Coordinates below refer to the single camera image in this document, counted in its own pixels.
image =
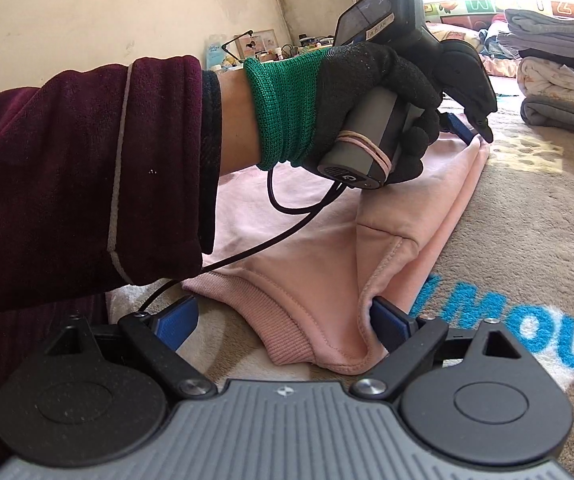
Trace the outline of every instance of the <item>black glove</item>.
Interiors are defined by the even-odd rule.
[[[405,182],[422,173],[427,147],[438,138],[437,108],[442,101],[420,69],[388,46],[358,43],[330,48],[316,79],[316,124],[312,147],[302,166],[318,174],[318,163],[342,130],[347,113],[369,90],[383,86],[425,110],[400,139],[402,153],[388,184]]]

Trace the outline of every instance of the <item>pink garment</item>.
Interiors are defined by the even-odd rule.
[[[489,147],[440,134],[419,178],[379,190],[347,189],[305,228],[246,260],[186,280],[184,286],[236,309],[276,364],[310,362],[361,374],[386,351],[369,323],[374,296],[409,311],[476,188]],[[320,200],[330,181],[281,164],[278,202]],[[277,212],[266,173],[249,168],[221,179],[214,253],[205,264],[237,254],[292,226]]]

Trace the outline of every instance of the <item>gray piping stripe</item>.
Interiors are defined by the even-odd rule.
[[[127,98],[129,97],[129,83],[131,81],[131,67],[127,69],[127,83],[125,85],[125,95],[122,98],[122,114],[120,115],[120,129],[118,131],[118,147],[116,149],[116,167],[113,171],[113,192],[112,192],[112,212],[109,216],[109,238],[107,240],[107,252],[112,258],[113,267],[118,274],[129,284],[133,280],[127,275],[120,264],[118,253],[116,252],[116,239],[118,237],[118,196],[120,194],[120,170],[122,169],[122,139],[125,133],[125,118],[127,116]]]

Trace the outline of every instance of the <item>green knit glove cuff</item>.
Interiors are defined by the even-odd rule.
[[[245,60],[260,131],[261,170],[286,161],[300,166],[307,155],[316,126],[316,79],[325,53],[320,49],[270,63]]]

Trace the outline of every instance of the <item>glove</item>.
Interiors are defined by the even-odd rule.
[[[387,46],[374,43],[321,49],[292,59],[244,62],[256,106],[261,162],[269,170],[290,162],[318,173],[347,113],[370,89],[383,86],[425,110],[400,139],[401,156],[387,183],[422,173],[427,147],[438,138],[442,95],[420,69]]]

